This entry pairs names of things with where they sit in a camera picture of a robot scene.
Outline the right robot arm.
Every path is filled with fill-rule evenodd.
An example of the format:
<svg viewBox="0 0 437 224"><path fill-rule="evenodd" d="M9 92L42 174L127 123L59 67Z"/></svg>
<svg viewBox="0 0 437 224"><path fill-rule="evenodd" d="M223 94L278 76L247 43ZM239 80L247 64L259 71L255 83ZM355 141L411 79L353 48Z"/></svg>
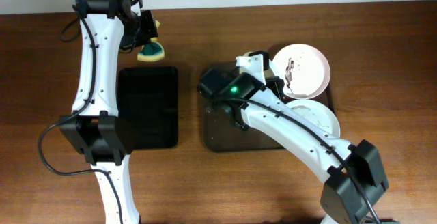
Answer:
<svg viewBox="0 0 437 224"><path fill-rule="evenodd" d="M197 89L238 128L264 133L308 166L324 185L323 223L379 223L373 207L389 182L376 146L365 139L353 145L293 111L269 88L268 70L276 70L269 54L251 52L229 72L206 70Z"/></svg>

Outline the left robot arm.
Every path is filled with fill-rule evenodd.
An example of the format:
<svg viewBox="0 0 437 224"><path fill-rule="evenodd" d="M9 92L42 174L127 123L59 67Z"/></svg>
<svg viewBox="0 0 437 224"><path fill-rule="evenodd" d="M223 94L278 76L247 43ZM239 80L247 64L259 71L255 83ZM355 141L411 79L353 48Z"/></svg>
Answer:
<svg viewBox="0 0 437 224"><path fill-rule="evenodd" d="M116 101L120 51L144 46L158 35L142 0L75 0L82 38L79 86L71 114L56 124L98 180L106 223L140 223L130 184L133 127L119 117Z"/></svg>

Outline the green yellow sponge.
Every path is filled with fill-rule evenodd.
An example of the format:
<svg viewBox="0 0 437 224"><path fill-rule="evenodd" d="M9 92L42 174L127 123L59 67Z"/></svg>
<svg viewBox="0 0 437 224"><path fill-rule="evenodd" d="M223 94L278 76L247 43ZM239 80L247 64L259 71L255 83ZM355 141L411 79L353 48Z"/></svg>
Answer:
<svg viewBox="0 0 437 224"><path fill-rule="evenodd" d="M165 50L158 41L158 29L160 22L153 19L152 24L138 37L141 43L141 50L137 54L138 61L155 62L165 57Z"/></svg>

